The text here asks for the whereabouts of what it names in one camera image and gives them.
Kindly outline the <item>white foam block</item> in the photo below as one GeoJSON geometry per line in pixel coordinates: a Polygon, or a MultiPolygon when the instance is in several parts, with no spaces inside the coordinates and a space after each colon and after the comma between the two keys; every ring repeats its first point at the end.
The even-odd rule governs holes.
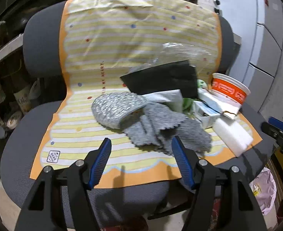
{"type": "Polygon", "coordinates": [[[253,137],[236,120],[225,116],[218,118],[212,128],[236,157],[240,157],[253,142],[253,137]]]}

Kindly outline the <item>orange white paper bowl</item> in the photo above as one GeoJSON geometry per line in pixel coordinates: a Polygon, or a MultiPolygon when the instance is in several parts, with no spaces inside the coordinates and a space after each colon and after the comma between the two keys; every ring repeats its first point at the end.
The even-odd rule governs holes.
{"type": "Polygon", "coordinates": [[[229,98],[242,105],[251,91],[238,80],[220,73],[213,73],[211,92],[217,96],[229,98]]]}

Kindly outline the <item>white blue milk carton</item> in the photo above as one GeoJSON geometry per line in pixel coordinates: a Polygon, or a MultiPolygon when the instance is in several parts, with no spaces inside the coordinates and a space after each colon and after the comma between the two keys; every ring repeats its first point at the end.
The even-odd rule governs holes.
{"type": "Polygon", "coordinates": [[[193,115],[200,121],[203,129],[211,128],[221,116],[218,112],[200,101],[193,101],[193,115]]]}

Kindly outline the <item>green tea bottle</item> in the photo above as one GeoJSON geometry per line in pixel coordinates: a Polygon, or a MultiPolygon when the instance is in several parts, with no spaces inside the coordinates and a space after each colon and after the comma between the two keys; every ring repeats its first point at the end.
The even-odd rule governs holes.
{"type": "MultiPolygon", "coordinates": [[[[201,79],[197,80],[197,88],[203,88],[207,89],[208,85],[206,82],[204,82],[201,79]]],[[[183,104],[182,104],[182,111],[184,114],[188,115],[191,113],[192,107],[193,107],[193,100],[191,98],[184,98],[183,99],[183,104]]]]}

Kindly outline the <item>black plastic tray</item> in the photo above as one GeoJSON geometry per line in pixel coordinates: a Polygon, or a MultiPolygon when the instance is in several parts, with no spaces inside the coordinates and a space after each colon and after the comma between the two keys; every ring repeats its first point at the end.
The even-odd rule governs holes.
{"type": "Polygon", "coordinates": [[[130,92],[139,95],[180,90],[184,98],[198,98],[196,69],[188,60],[135,71],[120,79],[130,92]]]}

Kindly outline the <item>grey rag cloth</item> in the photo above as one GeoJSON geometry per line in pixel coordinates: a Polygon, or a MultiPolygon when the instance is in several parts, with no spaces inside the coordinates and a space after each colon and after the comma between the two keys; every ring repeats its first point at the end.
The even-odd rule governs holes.
{"type": "Polygon", "coordinates": [[[103,94],[92,103],[92,113],[99,124],[125,133],[141,149],[149,146],[172,155],[172,139],[179,136],[186,148],[199,155],[211,150],[211,135],[198,121],[142,95],[131,92],[103,94]]]}

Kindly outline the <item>clear plastic clamshell container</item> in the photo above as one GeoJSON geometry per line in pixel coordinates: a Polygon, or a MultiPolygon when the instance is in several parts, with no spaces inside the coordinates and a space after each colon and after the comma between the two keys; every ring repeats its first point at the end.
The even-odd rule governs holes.
{"type": "Polygon", "coordinates": [[[198,75],[209,74],[216,67],[216,55],[210,50],[199,46],[168,42],[162,44],[154,56],[145,64],[141,65],[141,69],[151,68],[163,64],[188,61],[190,66],[196,68],[198,75]]]}

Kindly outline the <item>white refrigerator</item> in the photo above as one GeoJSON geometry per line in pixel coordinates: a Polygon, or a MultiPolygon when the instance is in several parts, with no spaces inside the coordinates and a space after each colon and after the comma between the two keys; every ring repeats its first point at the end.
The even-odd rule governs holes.
{"type": "Polygon", "coordinates": [[[222,16],[241,37],[228,74],[249,88],[246,103],[259,111],[274,81],[283,46],[281,0],[220,0],[222,16]]]}

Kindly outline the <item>yellow striped orange-edged cloth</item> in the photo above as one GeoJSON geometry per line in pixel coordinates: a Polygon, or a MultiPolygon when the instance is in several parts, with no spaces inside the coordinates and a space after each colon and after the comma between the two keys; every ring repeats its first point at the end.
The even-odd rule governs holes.
{"type": "Polygon", "coordinates": [[[69,0],[60,16],[57,56],[67,95],[42,138],[30,178],[47,165],[69,167],[109,138],[112,151],[99,188],[179,179],[172,156],[153,146],[138,148],[119,130],[98,123],[91,106],[102,94],[128,91],[120,77],[170,41],[208,51],[210,57],[198,61],[198,76],[209,80],[222,54],[219,16],[183,0],[69,0]]]}

